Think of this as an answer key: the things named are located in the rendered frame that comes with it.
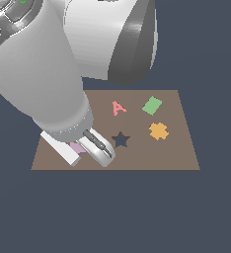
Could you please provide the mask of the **green rectangle piece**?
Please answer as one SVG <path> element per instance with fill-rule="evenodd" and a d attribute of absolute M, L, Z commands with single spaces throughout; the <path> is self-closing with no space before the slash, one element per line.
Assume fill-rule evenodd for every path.
<path fill-rule="evenodd" d="M 162 101 L 152 96 L 142 107 L 142 111 L 153 116 L 161 105 Z"/>

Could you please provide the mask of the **purple shape piece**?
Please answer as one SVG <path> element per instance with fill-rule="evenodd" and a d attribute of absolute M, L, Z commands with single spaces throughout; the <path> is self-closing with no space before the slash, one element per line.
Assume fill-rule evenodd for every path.
<path fill-rule="evenodd" d="M 86 150 L 81 146 L 79 145 L 78 143 L 75 143 L 75 142 L 71 142 L 70 143 L 70 147 L 78 154 L 84 154 L 86 152 Z"/>

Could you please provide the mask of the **brown slot board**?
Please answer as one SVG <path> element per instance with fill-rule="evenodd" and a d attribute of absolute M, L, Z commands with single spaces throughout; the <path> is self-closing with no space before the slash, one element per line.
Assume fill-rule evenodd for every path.
<path fill-rule="evenodd" d="M 185 114 L 176 90 L 88 90 L 94 116 L 93 129 L 115 144 L 124 135 L 125 146 L 115 147 L 115 159 L 107 167 L 85 153 L 75 170 L 194 170 L 199 169 Z M 162 105 L 151 116 L 142 107 L 152 97 Z M 125 108 L 114 115 L 113 101 Z M 156 140 L 149 127 L 162 123 L 169 135 Z"/>

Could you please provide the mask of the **pink letter A piece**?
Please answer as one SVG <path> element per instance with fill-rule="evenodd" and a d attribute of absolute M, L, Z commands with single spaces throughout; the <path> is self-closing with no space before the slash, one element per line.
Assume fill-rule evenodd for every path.
<path fill-rule="evenodd" d="M 116 116 L 119 111 L 125 112 L 125 108 L 117 101 L 113 101 L 114 115 Z"/>

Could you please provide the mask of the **orange cross piece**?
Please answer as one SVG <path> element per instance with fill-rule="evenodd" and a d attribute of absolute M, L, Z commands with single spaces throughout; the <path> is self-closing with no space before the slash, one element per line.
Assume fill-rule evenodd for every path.
<path fill-rule="evenodd" d="M 156 140 L 159 140 L 160 138 L 165 139 L 169 135 L 167 127 L 162 123 L 153 123 L 149 129 L 151 130 L 150 135 Z"/>

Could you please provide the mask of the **white rounded gripper body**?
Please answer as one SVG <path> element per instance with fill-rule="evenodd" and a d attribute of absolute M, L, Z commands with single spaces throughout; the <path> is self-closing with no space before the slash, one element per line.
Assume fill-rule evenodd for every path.
<path fill-rule="evenodd" d="M 92 128 L 84 130 L 77 143 L 103 167 L 107 167 L 116 157 L 112 145 Z"/>

